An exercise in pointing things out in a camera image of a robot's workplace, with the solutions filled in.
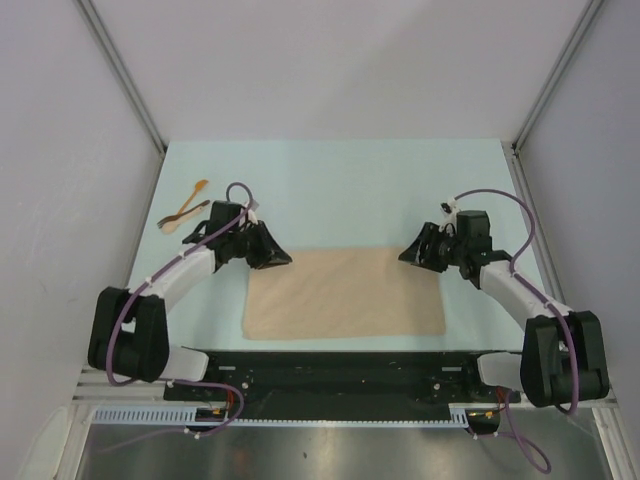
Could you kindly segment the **beige cloth napkin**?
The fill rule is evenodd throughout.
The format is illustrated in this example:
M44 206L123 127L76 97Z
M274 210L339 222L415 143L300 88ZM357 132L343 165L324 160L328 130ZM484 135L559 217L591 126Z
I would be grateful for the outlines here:
M297 251L249 275L243 335L256 341L438 336L446 331L435 273L399 249Z

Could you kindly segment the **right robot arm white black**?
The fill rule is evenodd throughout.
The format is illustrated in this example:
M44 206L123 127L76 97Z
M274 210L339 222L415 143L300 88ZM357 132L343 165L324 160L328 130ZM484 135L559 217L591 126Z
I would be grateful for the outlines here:
M463 373L469 399L484 401L502 387L523 393L536 407L573 411L581 401L609 394L598 317L558 302L517 272L511 255L494 249L486 212L463 211L447 226L425 223L398 259L436 273L457 268L523 330L520 352L482 354L477 367Z

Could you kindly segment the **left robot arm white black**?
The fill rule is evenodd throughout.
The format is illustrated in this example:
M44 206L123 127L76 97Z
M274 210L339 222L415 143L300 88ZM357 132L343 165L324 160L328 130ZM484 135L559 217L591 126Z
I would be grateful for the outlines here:
M98 296L88 346L88 364L111 383L186 381L197 398L214 397L220 374L209 356L172 345L168 313L196 285L235 259L262 270L288 265L291 256L273 238L250 205L215 201L207 220L187 235L184 248L135 290L107 287Z

